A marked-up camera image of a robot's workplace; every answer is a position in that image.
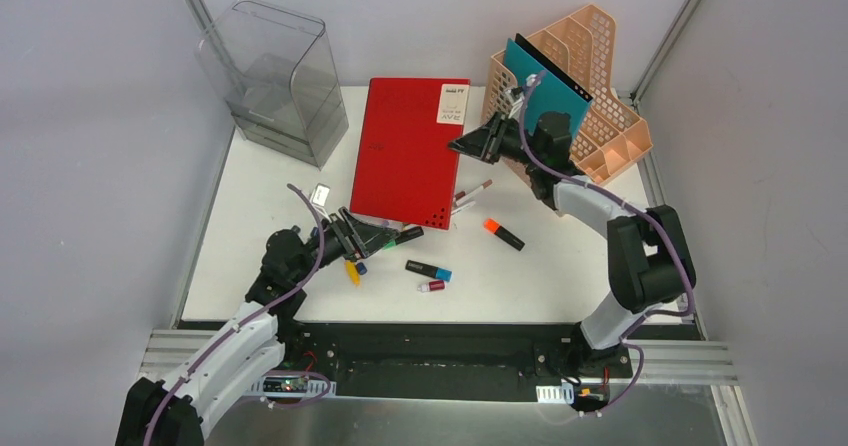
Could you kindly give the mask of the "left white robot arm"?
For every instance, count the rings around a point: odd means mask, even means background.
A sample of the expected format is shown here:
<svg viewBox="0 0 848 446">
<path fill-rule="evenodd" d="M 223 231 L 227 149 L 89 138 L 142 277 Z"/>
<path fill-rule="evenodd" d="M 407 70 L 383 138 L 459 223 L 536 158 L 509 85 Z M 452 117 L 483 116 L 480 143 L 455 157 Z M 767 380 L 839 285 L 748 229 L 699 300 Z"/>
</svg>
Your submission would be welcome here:
<svg viewBox="0 0 848 446">
<path fill-rule="evenodd" d="M 366 259 L 401 234 L 346 208 L 313 217 L 317 231 L 307 239 L 296 227 L 269 236 L 244 303 L 201 348 L 162 378 L 131 386 L 116 444 L 204 444 L 249 386 L 276 366 L 288 371 L 303 362 L 305 344 L 291 330 L 317 271 L 339 259 Z"/>
</svg>

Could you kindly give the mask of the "teal folder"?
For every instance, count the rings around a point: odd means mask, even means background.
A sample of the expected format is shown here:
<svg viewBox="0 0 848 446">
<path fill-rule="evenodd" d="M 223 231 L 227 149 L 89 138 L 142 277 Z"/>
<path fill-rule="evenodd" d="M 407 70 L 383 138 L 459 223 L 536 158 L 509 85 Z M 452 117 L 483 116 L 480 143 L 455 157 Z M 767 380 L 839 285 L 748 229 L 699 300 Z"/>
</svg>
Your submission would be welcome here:
<svg viewBox="0 0 848 446">
<path fill-rule="evenodd" d="M 514 38 L 507 42 L 503 64 L 522 86 L 526 84 L 529 76 L 544 72 L 541 82 L 527 103 L 527 132 L 532 134 L 535 131 L 543 113 L 558 112 L 570 117 L 569 134 L 575 139 L 589 111 L 593 96 L 520 33 L 516 33 Z"/>
</svg>

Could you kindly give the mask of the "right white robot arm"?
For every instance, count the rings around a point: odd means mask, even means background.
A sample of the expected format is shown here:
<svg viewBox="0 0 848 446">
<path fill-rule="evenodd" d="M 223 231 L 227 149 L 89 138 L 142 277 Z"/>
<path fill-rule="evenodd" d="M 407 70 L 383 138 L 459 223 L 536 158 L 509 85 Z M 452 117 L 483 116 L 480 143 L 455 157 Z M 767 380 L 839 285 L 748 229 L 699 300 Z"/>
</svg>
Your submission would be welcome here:
<svg viewBox="0 0 848 446">
<path fill-rule="evenodd" d="M 610 291 L 578 323 L 567 348 L 569 368 L 590 376 L 645 318 L 665 314 L 667 304 L 690 295 L 696 276 L 676 210 L 640 209 L 593 183 L 570 157 L 571 123 L 566 113 L 545 112 L 526 131 L 518 119 L 496 113 L 448 147 L 489 164 L 502 158 L 520 163 L 537 200 L 606 240 Z"/>
</svg>

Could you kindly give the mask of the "red folder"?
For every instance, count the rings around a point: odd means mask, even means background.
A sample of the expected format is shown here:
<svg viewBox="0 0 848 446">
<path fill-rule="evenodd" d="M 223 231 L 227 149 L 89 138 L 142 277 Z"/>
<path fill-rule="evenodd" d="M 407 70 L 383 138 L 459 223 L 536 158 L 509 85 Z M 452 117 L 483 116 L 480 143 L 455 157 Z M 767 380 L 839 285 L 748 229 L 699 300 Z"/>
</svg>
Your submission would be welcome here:
<svg viewBox="0 0 848 446">
<path fill-rule="evenodd" d="M 375 77 L 369 82 L 350 210 L 401 223 L 450 226 L 467 78 Z"/>
</svg>

